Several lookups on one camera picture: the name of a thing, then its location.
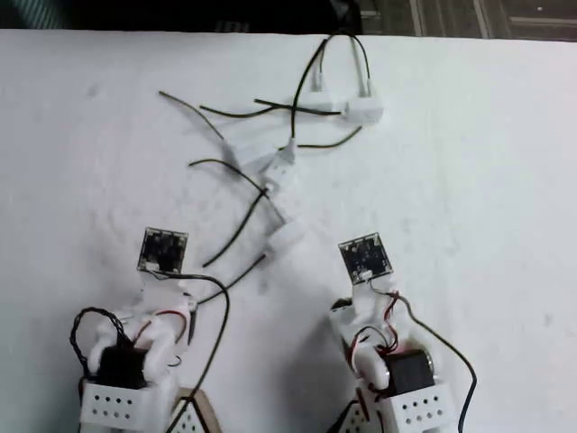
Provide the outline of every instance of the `black wire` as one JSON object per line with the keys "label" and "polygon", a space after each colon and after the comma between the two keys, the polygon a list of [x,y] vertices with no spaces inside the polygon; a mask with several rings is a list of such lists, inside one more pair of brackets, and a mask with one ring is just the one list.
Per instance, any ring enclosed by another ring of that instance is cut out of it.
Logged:
{"label": "black wire", "polygon": [[[357,38],[354,34],[342,31],[335,32],[326,39],[326,44],[328,44],[328,42],[335,36],[339,35],[348,36],[349,38],[353,39],[359,44],[359,46],[361,47],[362,56],[364,57],[364,66],[367,70],[367,79],[371,79],[371,68],[369,68],[369,57],[367,56],[367,51],[364,49],[364,46],[362,45],[362,42],[359,40],[359,38]],[[321,74],[323,73],[323,60],[325,59],[326,44],[325,47],[323,48],[323,52],[321,53],[321,60],[318,63],[318,70],[321,72]]]}
{"label": "black wire", "polygon": [[254,213],[254,210],[256,209],[256,206],[259,204],[259,201],[261,201],[261,198],[266,196],[266,193],[267,193],[266,189],[261,190],[257,198],[251,203],[248,211],[246,212],[246,215],[241,221],[241,224],[236,228],[231,238],[228,240],[228,242],[226,242],[226,244],[223,245],[223,247],[218,251],[218,253],[216,253],[212,258],[208,259],[205,263],[203,263],[202,265],[203,268],[206,268],[207,266],[210,266],[212,263],[216,262],[216,260],[218,260],[218,258],[221,255],[226,253],[226,251],[233,245],[236,238],[239,236],[239,234],[243,231],[246,224],[249,222],[249,219],[251,218],[251,215]]}
{"label": "black wire", "polygon": [[[246,270],[245,270],[243,273],[241,273],[241,274],[240,274],[238,277],[236,277],[228,286],[226,286],[226,289],[227,289],[227,290],[231,289],[238,281],[240,281],[240,280],[242,280],[244,277],[246,277],[246,275],[248,275],[248,273],[249,273],[250,271],[252,271],[254,268],[256,268],[256,267],[257,267],[264,259],[266,259],[266,258],[267,258],[266,254],[261,255],[261,257],[259,257],[258,259],[256,259],[256,260],[251,264],[251,266],[249,266],[248,268],[246,268]],[[217,293],[215,293],[215,294],[213,294],[213,295],[210,295],[210,296],[208,296],[208,297],[200,300],[200,301],[198,302],[198,305],[205,304],[205,303],[207,303],[209,300],[212,300],[212,299],[214,299],[214,298],[216,298],[216,297],[218,297],[218,296],[220,296],[220,295],[222,295],[222,292],[221,292],[221,291],[218,291]]]}
{"label": "black wire", "polygon": [[228,296],[228,291],[226,291],[226,287],[224,286],[224,284],[222,282],[220,282],[219,280],[217,280],[216,278],[213,278],[209,275],[190,274],[190,273],[188,273],[188,274],[186,274],[186,273],[171,273],[171,272],[160,272],[160,273],[162,273],[163,275],[170,277],[172,279],[176,279],[176,280],[210,281],[210,282],[212,282],[218,286],[218,288],[224,294],[224,298],[226,299],[226,306],[224,309],[223,323],[220,326],[220,330],[218,331],[218,336],[216,337],[216,341],[215,341],[215,345],[213,347],[213,350],[211,351],[210,356],[208,356],[208,361],[206,361],[205,369],[200,374],[200,378],[198,379],[196,386],[190,392],[190,394],[188,395],[188,397],[185,400],[185,403],[182,405],[182,408],[180,408],[179,413],[177,414],[175,419],[170,423],[169,427],[167,428],[166,433],[170,433],[178,425],[180,418],[187,411],[187,407],[188,407],[189,403],[191,403],[194,400],[195,395],[197,394],[198,390],[202,386],[203,381],[205,380],[206,374],[208,373],[208,370],[210,369],[210,365],[212,364],[213,359],[215,358],[216,350],[220,346],[220,342],[221,342],[221,339],[223,337],[224,329],[226,328],[226,322],[228,320],[228,314],[229,314],[230,308],[231,308],[231,299]]}
{"label": "black wire", "polygon": [[74,318],[74,324],[72,325],[72,329],[70,331],[69,341],[70,341],[70,344],[72,345],[72,348],[74,349],[74,353],[76,354],[78,360],[80,361],[80,364],[82,365],[82,370],[83,370],[83,374],[84,374],[83,378],[88,378],[91,376],[91,374],[90,374],[90,370],[88,369],[88,358],[86,358],[82,354],[80,347],[78,347],[76,334],[78,332],[78,327],[80,326],[80,322],[82,321],[82,318],[87,313],[97,313],[97,314],[100,314],[100,315],[105,316],[106,318],[110,319],[112,326],[116,329],[116,344],[117,345],[128,345],[128,346],[133,345],[133,342],[131,341],[131,339],[124,333],[124,326],[123,326],[122,322],[113,313],[111,313],[110,311],[108,311],[106,309],[99,309],[97,307],[88,307],[88,308],[82,309],[77,314],[77,316]]}
{"label": "black wire", "polygon": [[179,104],[185,106],[186,108],[190,108],[192,111],[194,111],[200,117],[202,117],[202,119],[206,122],[206,124],[208,126],[210,126],[210,128],[215,132],[216,135],[218,135],[218,138],[220,138],[221,140],[224,140],[224,136],[222,134],[220,134],[220,132],[216,129],[216,126],[214,126],[212,124],[212,122],[210,120],[208,120],[208,118],[205,115],[203,115],[198,109],[196,109],[194,106],[192,106],[188,102],[183,101],[182,99],[178,99],[177,97],[174,97],[173,95],[169,95],[168,93],[163,92],[162,90],[159,90],[159,95],[166,97],[167,99],[171,99],[175,102],[178,102]]}
{"label": "black wire", "polygon": [[295,119],[297,117],[298,96],[300,95],[300,92],[303,89],[303,85],[305,84],[305,79],[307,78],[308,72],[313,67],[316,58],[325,48],[325,46],[326,46],[326,39],[323,39],[321,44],[316,49],[315,54],[313,54],[313,57],[311,57],[310,60],[308,61],[307,67],[303,72],[303,76],[300,78],[300,82],[298,83],[297,93],[295,93],[295,97],[292,100],[292,107],[290,109],[290,136],[292,138],[295,138]]}
{"label": "black wire", "polygon": [[236,167],[234,167],[232,164],[229,164],[226,161],[222,161],[222,160],[217,160],[217,159],[213,159],[213,158],[207,158],[205,160],[198,160],[198,161],[192,161],[188,167],[194,167],[195,165],[199,165],[199,164],[205,164],[207,162],[216,162],[218,164],[222,164],[224,165],[228,170],[233,171],[234,173],[238,174],[239,176],[241,176],[243,179],[245,179],[246,181],[248,181],[251,185],[253,185],[260,193],[262,193],[262,195],[269,201],[270,205],[272,206],[272,209],[275,211],[275,213],[277,214],[277,216],[279,217],[279,219],[282,221],[284,219],[284,217],[282,216],[282,214],[279,212],[279,210],[277,209],[276,206],[274,206],[274,203],[272,203],[272,200],[270,199],[269,195],[268,195],[268,191],[265,188],[261,188],[259,187],[259,185],[252,180],[249,176],[247,176],[246,174],[244,174],[242,171],[238,170]]}
{"label": "black wire", "polygon": [[238,174],[239,176],[241,176],[243,179],[247,180],[249,183],[251,183],[251,185],[253,185],[259,192],[265,192],[266,190],[259,187],[259,185],[252,180],[251,178],[249,178],[246,174],[244,174],[242,171],[238,170],[236,167],[234,167],[232,164],[229,164],[226,161],[222,161],[222,160],[216,160],[213,158],[206,158],[204,160],[198,160],[198,161],[192,161],[188,164],[188,167],[194,167],[195,165],[199,165],[199,164],[205,164],[207,162],[216,162],[218,164],[222,164],[224,165],[228,170],[231,170],[233,172],[235,172],[236,174]]}
{"label": "black wire", "polygon": [[228,113],[226,111],[216,110],[216,109],[211,108],[209,106],[199,106],[198,108],[200,108],[201,110],[208,111],[210,113],[214,113],[215,115],[223,115],[224,117],[232,117],[234,119],[248,119],[249,117],[256,117],[257,115],[266,115],[267,113],[269,113],[273,110],[278,110],[281,107],[280,106],[270,106],[270,107],[265,108],[263,110],[253,111],[251,113],[242,113],[242,114]]}
{"label": "black wire", "polygon": [[[264,104],[265,106],[270,106],[271,108],[285,108],[285,109],[292,109],[292,106],[287,104],[279,104],[277,102],[265,101],[264,99],[253,99],[256,104]],[[310,115],[341,115],[342,112],[340,111],[325,111],[325,110],[315,110],[313,108],[306,108],[304,106],[298,106],[297,111],[301,113],[309,113]]]}
{"label": "black wire", "polygon": [[358,134],[362,129],[362,126],[358,126],[354,131],[344,137],[342,140],[332,143],[332,144],[299,144],[297,147],[299,149],[332,149],[334,147],[338,147],[342,144],[345,144],[349,140],[351,140],[356,134]]}
{"label": "black wire", "polygon": [[431,333],[433,336],[435,336],[436,339],[439,340],[441,343],[443,343],[444,345],[449,347],[449,349],[451,349],[457,356],[459,356],[461,361],[463,361],[464,364],[469,369],[469,372],[471,373],[471,378],[472,378],[471,387],[469,388],[469,392],[467,392],[467,397],[465,398],[463,408],[461,409],[461,416],[459,417],[459,424],[458,424],[459,433],[463,433],[463,425],[465,423],[465,417],[467,415],[467,410],[469,409],[469,405],[471,404],[472,395],[475,391],[475,388],[477,387],[477,374],[475,373],[475,370],[472,368],[472,364],[465,357],[465,355],[463,355],[461,352],[459,352],[459,350],[454,345],[452,345],[447,340],[445,340],[443,337],[441,337],[439,334],[437,334],[429,325],[425,324],[424,322],[422,322],[418,318],[416,318],[415,314],[413,313],[413,309],[411,308],[410,302],[405,297],[399,295],[398,293],[387,293],[387,295],[392,297],[393,299],[398,299],[403,304],[405,304],[405,306],[407,307],[408,315],[411,317],[411,319],[415,323],[417,323],[419,326],[424,328],[426,331]]}
{"label": "black wire", "polygon": [[179,365],[182,364],[182,358],[178,355],[174,355],[175,358],[177,358],[179,361],[175,364],[169,364],[168,367],[178,367]]}

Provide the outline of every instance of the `white plastic bracket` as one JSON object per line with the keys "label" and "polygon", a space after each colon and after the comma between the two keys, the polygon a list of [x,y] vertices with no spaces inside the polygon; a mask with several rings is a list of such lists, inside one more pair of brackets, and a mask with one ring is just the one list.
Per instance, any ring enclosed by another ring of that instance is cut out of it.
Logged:
{"label": "white plastic bracket", "polygon": [[289,182],[294,174],[296,161],[297,145],[294,138],[291,138],[283,149],[277,151],[263,173],[264,183],[271,194],[275,194],[282,185]]}
{"label": "white plastic bracket", "polygon": [[382,401],[385,431],[422,433],[454,423],[456,412],[449,386],[441,383]]}
{"label": "white plastic bracket", "polygon": [[151,390],[127,390],[86,383],[80,423],[145,431],[151,406]]}
{"label": "white plastic bracket", "polygon": [[344,117],[353,124],[376,124],[382,118],[384,106],[379,94],[367,80],[367,91],[346,103]]}

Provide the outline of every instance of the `dark background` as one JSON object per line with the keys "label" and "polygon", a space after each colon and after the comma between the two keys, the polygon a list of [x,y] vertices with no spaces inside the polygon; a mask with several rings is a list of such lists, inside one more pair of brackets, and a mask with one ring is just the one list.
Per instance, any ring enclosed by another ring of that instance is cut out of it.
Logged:
{"label": "dark background", "polygon": [[577,0],[0,0],[0,28],[577,41]]}

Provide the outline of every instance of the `black circuit board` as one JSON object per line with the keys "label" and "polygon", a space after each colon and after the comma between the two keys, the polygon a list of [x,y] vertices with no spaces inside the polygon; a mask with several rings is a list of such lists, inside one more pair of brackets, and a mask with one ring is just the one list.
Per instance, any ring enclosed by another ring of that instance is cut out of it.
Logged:
{"label": "black circuit board", "polygon": [[339,249],[353,285],[393,272],[378,233],[343,242]]}
{"label": "black circuit board", "polygon": [[187,233],[148,227],[142,240],[137,269],[146,271],[147,265],[151,265],[161,272],[180,273],[187,240]]}

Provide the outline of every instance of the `electronic component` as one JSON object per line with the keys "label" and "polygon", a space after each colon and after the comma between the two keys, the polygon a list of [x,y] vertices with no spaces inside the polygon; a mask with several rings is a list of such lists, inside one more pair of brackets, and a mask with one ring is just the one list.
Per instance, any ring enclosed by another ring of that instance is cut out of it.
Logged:
{"label": "electronic component", "polygon": [[433,386],[433,369],[429,357],[420,349],[407,350],[386,355],[385,365],[389,369],[389,397]]}
{"label": "electronic component", "polygon": [[111,345],[102,352],[96,383],[140,390],[146,386],[142,369],[148,350]]}
{"label": "electronic component", "polygon": [[393,272],[378,233],[339,244],[353,285]]}
{"label": "electronic component", "polygon": [[180,273],[187,240],[187,233],[147,227],[137,269]]}

